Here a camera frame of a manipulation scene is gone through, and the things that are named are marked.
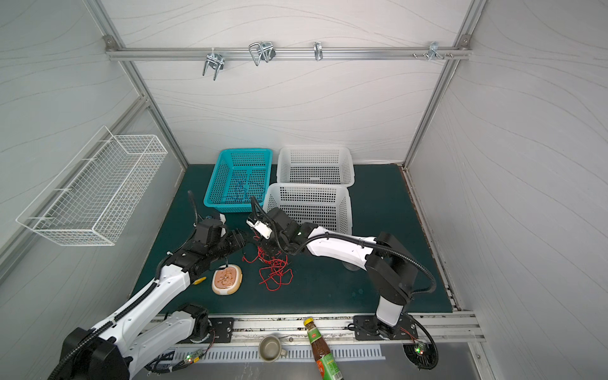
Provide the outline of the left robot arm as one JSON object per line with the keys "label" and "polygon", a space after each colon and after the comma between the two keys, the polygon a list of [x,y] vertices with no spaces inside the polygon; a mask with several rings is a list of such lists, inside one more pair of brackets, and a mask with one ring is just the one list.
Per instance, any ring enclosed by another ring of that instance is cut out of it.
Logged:
{"label": "left robot arm", "polygon": [[194,230],[158,264],[153,279],[123,306],[93,328],[77,328],[64,340],[51,379],[131,379],[181,340],[207,336],[207,310],[187,305],[169,321],[147,324],[174,298],[204,278],[212,264],[243,249],[241,231],[220,218],[195,216]]}

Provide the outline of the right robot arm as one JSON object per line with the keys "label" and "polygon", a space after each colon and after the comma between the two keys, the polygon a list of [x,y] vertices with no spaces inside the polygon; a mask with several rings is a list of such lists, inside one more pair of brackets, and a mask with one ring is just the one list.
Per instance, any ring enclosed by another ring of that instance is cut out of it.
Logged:
{"label": "right robot arm", "polygon": [[397,327],[417,295],[437,288],[434,275],[391,234],[374,238],[340,234],[316,223],[296,223],[278,207],[270,212],[254,207],[247,224],[266,253],[308,253],[366,271],[379,295],[376,321],[385,329]]}

